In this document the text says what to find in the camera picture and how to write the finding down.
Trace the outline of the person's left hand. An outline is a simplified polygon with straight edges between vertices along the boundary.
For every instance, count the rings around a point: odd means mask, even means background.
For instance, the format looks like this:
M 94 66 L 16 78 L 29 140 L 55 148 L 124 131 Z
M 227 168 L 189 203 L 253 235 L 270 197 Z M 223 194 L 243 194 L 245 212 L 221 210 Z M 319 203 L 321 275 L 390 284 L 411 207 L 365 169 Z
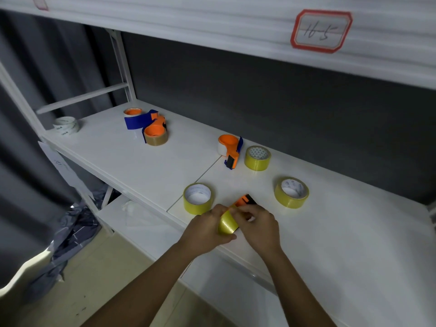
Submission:
M 222 214 L 228 210 L 227 207 L 217 204 L 211 210 L 202 215 L 195 216 L 186 229 L 181 238 L 177 242 L 177 246 L 190 259 L 194 259 L 202 254 L 212 251 L 214 248 L 225 245 L 215 244 L 213 237 L 218 233 L 218 225 Z

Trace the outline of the person's right hand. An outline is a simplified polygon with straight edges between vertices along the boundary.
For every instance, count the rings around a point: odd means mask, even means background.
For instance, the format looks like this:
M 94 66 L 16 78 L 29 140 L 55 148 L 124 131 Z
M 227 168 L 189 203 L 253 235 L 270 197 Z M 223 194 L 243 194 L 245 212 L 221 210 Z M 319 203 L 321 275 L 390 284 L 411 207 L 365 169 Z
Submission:
M 245 205 L 231 210 L 250 212 L 250 220 L 246 225 L 239 225 L 249 245 L 264 260 L 283 255 L 280 243 L 279 223 L 274 215 L 259 205 Z

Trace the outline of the yellow tape roll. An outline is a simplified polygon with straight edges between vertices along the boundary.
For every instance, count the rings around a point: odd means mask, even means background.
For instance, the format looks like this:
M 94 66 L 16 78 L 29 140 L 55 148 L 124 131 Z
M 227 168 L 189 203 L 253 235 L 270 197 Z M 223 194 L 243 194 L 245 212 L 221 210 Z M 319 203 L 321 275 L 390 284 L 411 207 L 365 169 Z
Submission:
M 246 150 L 244 164 L 253 171 L 264 171 L 271 160 L 270 151 L 263 146 L 250 146 Z
M 211 189 L 202 183 L 192 183 L 183 191 L 183 207 L 189 214 L 201 215 L 212 208 Z
M 223 235 L 231 235 L 236 230 L 238 230 L 239 225 L 234 220 L 230 210 L 227 210 L 224 214 L 222 214 L 219 225 L 218 225 L 218 233 Z
M 297 178 L 282 176 L 276 181 L 275 199 L 286 208 L 301 208 L 309 195 L 310 191 L 307 185 Z

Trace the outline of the orange black tape dispenser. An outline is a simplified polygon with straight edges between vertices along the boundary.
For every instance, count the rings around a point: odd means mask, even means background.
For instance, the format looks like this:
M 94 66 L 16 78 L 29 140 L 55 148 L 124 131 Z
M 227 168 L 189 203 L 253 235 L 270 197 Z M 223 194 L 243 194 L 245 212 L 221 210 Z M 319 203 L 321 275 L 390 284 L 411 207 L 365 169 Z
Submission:
M 245 205 L 257 205 L 256 201 L 248 193 L 238 198 L 233 204 L 229 206 L 228 209 L 230 209 L 231 207 L 241 207 Z

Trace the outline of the person's right forearm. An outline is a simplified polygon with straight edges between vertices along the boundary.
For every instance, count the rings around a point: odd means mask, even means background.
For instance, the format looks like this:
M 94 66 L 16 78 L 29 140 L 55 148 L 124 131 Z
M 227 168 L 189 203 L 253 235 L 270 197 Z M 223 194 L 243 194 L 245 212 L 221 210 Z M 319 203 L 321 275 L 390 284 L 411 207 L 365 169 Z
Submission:
M 283 250 L 262 257 L 289 327 L 337 327 Z

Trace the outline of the person's left forearm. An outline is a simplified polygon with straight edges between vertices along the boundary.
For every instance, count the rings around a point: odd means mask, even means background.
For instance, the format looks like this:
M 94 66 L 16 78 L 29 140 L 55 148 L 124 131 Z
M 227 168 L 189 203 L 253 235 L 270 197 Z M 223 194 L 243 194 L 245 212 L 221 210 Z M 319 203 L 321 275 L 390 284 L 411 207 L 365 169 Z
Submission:
M 149 327 L 182 272 L 199 255 L 191 244 L 177 242 L 81 327 Z

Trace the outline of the white metal shelf rack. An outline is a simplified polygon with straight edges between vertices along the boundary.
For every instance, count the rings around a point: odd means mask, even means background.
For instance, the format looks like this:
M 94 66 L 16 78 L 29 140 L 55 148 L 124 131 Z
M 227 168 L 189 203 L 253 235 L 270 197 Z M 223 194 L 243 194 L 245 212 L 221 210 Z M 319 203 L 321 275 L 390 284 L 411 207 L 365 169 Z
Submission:
M 436 327 L 436 0 L 0 0 L 0 9 L 102 27 L 121 82 L 36 111 L 0 61 L 0 82 L 38 136 L 108 184 L 97 219 L 151 259 L 193 217 L 183 191 L 243 194 L 280 223 L 284 251 L 341 327 Z M 340 50 L 290 44 L 304 9 L 349 11 Z M 145 143 L 123 111 L 157 110 Z M 55 119 L 80 130 L 58 135 Z M 243 138 L 235 169 L 218 138 Z M 244 164 L 250 146 L 268 168 Z M 274 196 L 290 176 L 310 195 Z

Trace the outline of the brown tape roll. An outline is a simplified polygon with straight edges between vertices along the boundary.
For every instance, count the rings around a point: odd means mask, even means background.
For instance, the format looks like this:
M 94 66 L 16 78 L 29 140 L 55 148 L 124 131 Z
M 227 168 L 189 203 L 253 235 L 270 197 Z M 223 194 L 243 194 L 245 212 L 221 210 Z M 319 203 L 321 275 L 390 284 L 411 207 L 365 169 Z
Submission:
M 163 125 L 150 125 L 142 131 L 144 141 L 150 146 L 161 146 L 168 141 L 168 133 Z

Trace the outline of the crumpled grey plastic sheet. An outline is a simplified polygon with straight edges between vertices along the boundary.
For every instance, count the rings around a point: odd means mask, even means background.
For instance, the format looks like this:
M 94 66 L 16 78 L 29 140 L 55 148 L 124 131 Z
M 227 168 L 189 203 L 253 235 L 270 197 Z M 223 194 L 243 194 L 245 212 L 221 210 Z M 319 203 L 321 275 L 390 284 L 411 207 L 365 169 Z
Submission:
M 40 300 L 57 282 L 62 281 L 69 261 L 95 238 L 101 228 L 100 222 L 84 201 L 70 208 L 60 219 L 55 232 L 52 257 L 26 287 L 24 302 Z

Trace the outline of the white paper tag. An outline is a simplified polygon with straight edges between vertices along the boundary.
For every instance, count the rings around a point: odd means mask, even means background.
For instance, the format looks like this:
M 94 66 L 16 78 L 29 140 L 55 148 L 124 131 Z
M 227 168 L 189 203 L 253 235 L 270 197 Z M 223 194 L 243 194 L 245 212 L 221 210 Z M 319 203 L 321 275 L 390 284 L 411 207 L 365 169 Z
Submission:
M 38 141 L 42 151 L 45 153 L 50 162 L 54 165 L 60 175 L 68 183 L 69 186 L 77 190 L 83 191 L 92 200 L 95 200 L 93 193 L 89 190 L 86 184 L 79 178 L 77 173 L 68 165 L 66 160 L 55 149 L 52 149 L 48 144 Z

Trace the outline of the white printed tape roll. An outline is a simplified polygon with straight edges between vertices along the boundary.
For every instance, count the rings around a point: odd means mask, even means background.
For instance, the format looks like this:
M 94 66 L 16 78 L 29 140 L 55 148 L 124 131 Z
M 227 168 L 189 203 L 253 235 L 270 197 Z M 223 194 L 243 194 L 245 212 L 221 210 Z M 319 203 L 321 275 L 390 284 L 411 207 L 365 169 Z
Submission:
M 55 119 L 53 127 L 55 132 L 60 136 L 70 136 L 80 130 L 78 120 L 71 116 L 63 116 Z

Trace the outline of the red bordered label sticker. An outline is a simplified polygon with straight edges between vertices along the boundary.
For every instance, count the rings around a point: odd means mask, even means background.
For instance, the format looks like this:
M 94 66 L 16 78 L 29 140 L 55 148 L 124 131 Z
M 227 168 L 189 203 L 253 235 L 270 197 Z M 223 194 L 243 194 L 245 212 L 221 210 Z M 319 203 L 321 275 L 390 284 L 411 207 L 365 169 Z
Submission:
M 296 16 L 290 44 L 294 49 L 333 54 L 342 48 L 352 23 L 349 11 L 304 9 Z

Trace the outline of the grey curtain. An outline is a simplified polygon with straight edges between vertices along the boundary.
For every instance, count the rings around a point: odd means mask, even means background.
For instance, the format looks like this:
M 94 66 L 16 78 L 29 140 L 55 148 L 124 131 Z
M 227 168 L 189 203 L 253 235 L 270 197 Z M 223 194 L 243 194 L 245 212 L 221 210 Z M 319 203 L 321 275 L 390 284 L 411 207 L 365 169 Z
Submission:
M 121 81 L 105 29 L 0 10 L 0 61 L 32 110 Z M 0 288 L 80 202 L 0 84 Z

